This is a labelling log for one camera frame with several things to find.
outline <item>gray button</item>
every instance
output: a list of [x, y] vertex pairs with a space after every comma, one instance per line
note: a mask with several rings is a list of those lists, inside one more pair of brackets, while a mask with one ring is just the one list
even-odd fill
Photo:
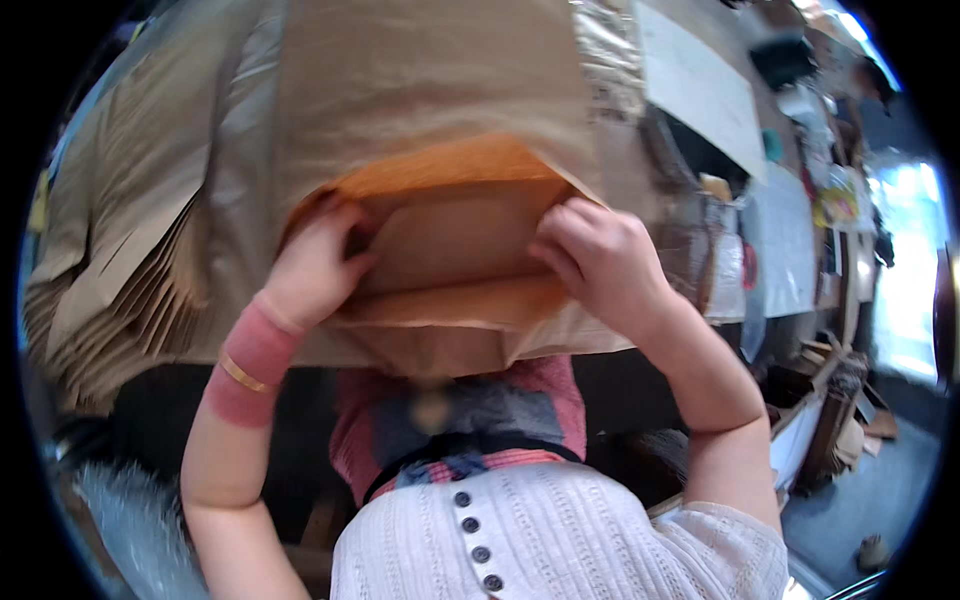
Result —
[[483, 579], [483, 587], [489, 591], [500, 591], [503, 589], [503, 580], [496, 575], [488, 575]]
[[461, 526], [464, 528], [464, 531], [469, 534], [476, 533], [476, 530], [480, 529], [480, 521], [472, 516], [468, 516], [464, 519], [464, 522], [461, 523]]
[[487, 546], [477, 546], [470, 551], [470, 556], [478, 563], [485, 563], [490, 559], [490, 548]]

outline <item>white lace sleeve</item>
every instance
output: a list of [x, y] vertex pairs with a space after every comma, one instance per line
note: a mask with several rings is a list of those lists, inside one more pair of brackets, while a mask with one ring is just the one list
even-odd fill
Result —
[[664, 546], [701, 594], [731, 600], [780, 600], [786, 588], [786, 545], [770, 526], [736, 509], [691, 502], [654, 521]]

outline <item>gold bracelet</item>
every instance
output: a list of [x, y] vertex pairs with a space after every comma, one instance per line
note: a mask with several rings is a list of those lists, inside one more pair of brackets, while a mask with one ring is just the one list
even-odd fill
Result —
[[226, 371], [229, 376], [236, 379], [237, 383], [245, 388], [249, 388], [261, 394], [267, 394], [274, 390], [274, 386], [257, 381], [253, 377], [247, 375], [243, 369], [240, 369], [240, 367], [233, 362], [233, 359], [227, 356], [227, 352], [222, 348], [220, 348], [220, 365], [224, 368], [224, 371]]

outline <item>white knit top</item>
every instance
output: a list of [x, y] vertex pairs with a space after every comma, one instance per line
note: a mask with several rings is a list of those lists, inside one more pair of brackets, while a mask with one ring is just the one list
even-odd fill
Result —
[[596, 470], [544, 463], [402, 488], [337, 541], [346, 598], [782, 598], [786, 547], [729, 507], [691, 502], [651, 523]]

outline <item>woman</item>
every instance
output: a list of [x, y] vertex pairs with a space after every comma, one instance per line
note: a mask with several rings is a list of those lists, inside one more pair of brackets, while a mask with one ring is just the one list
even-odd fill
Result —
[[[204, 392], [181, 493], [215, 598], [308, 597], [259, 495], [291, 356], [375, 261], [343, 259], [362, 225], [353, 204], [319, 209]], [[780, 598], [786, 548], [763, 398], [670, 288], [643, 224], [570, 199], [546, 213], [529, 252], [669, 380], [690, 429], [683, 509], [655, 527], [626, 488], [580, 464], [569, 357], [458, 381], [440, 410], [402, 382], [344, 371], [331, 459], [364, 506], [337, 541], [332, 598]]]

